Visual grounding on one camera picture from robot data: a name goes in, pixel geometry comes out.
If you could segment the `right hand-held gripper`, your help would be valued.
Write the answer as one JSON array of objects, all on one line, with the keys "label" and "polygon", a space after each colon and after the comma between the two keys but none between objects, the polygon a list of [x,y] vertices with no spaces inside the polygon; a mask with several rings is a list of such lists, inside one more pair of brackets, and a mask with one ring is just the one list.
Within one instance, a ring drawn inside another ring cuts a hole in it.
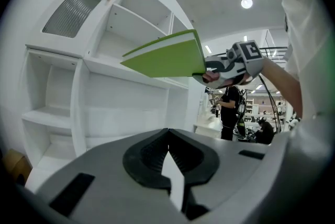
[{"label": "right hand-held gripper", "polygon": [[[226,55],[213,55],[205,59],[207,71],[220,73],[217,81],[205,83],[212,89],[249,84],[262,71],[264,56],[254,40],[234,43]],[[205,73],[193,73],[203,77]]]}]

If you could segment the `person's right forearm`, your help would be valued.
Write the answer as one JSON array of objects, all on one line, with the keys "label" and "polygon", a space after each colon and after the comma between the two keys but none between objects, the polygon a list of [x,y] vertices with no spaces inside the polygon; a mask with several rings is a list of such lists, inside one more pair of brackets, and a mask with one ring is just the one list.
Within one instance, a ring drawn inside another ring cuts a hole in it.
[{"label": "person's right forearm", "polygon": [[293,107],[299,118],[303,116],[303,100],[300,82],[275,62],[265,57],[262,75],[264,75]]}]

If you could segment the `person's right hand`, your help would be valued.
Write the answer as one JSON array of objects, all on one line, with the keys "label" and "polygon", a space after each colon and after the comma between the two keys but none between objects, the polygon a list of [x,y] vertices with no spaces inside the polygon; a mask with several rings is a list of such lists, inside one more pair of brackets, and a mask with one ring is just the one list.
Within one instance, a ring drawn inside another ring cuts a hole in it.
[{"label": "person's right hand", "polygon": [[206,73],[204,73],[202,75],[202,78],[203,78],[203,81],[205,83],[214,82],[214,81],[219,80],[220,73],[215,73],[215,72],[212,72],[212,71],[207,71]]}]

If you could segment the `white glass cabinet door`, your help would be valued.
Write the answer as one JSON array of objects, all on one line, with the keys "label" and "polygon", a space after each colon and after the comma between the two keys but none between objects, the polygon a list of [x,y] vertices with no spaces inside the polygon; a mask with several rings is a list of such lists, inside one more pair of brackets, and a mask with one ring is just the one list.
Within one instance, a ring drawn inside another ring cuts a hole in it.
[{"label": "white glass cabinet door", "polygon": [[37,20],[26,46],[85,57],[106,30],[116,0],[53,0]]}]

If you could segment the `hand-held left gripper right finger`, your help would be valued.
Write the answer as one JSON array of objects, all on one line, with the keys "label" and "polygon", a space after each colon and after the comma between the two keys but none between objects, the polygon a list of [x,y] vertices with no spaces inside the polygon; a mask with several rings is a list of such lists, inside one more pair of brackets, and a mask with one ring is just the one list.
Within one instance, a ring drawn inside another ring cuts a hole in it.
[{"label": "hand-held left gripper right finger", "polygon": [[215,139],[169,130],[170,151],[185,180],[185,213],[169,224],[262,224],[261,203],[269,192],[262,176],[269,145]]}]

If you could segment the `black metal railing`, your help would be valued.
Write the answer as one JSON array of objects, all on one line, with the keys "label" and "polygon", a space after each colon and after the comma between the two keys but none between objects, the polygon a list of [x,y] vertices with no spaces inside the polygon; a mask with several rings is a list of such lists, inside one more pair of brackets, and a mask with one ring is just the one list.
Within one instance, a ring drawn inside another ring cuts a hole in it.
[{"label": "black metal railing", "polygon": [[284,56],[287,52],[288,47],[263,47],[260,48],[263,56],[268,57],[270,60],[278,63],[285,61]]}]

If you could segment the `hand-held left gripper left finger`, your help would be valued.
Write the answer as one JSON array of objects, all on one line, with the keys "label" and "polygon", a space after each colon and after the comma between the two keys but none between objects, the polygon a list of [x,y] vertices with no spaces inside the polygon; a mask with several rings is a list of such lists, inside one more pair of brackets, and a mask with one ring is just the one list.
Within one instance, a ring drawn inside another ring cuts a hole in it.
[{"label": "hand-held left gripper left finger", "polygon": [[53,174],[35,205],[53,224],[186,224],[161,174],[166,129],[96,146]]}]

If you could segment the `brown cardboard box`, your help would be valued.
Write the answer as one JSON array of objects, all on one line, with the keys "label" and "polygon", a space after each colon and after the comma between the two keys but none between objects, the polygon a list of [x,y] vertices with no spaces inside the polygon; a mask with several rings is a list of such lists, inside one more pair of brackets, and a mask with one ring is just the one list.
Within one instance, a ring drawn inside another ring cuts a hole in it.
[{"label": "brown cardboard box", "polygon": [[32,171],[32,167],[26,157],[14,149],[9,149],[2,158],[2,163],[12,181],[25,186]]}]

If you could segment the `white shelf cabinet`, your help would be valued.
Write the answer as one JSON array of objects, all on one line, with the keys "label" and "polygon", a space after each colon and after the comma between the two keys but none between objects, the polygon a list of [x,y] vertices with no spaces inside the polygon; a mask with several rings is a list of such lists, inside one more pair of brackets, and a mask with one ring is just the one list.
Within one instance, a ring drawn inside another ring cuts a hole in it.
[{"label": "white shelf cabinet", "polygon": [[121,64],[143,44],[190,29],[175,0],[116,0],[106,30],[83,58],[26,46],[21,129],[35,192],[88,150],[164,127],[190,129],[198,91],[189,77],[150,78]]}]

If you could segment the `person's light shirt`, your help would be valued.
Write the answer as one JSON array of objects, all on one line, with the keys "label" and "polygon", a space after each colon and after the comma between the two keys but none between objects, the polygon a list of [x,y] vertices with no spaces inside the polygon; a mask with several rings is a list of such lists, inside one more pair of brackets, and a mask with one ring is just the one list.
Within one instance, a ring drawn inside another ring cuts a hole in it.
[{"label": "person's light shirt", "polygon": [[292,56],[287,70],[298,77],[303,120],[335,118],[335,25],[322,0],[282,0]]}]

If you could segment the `green cover book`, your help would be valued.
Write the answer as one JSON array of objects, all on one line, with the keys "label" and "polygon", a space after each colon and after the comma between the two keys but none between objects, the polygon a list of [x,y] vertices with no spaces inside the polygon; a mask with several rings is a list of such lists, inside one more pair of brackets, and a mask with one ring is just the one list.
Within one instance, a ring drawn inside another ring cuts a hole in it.
[{"label": "green cover book", "polygon": [[148,77],[191,77],[206,71],[195,29],[151,41],[122,56],[121,64]]}]

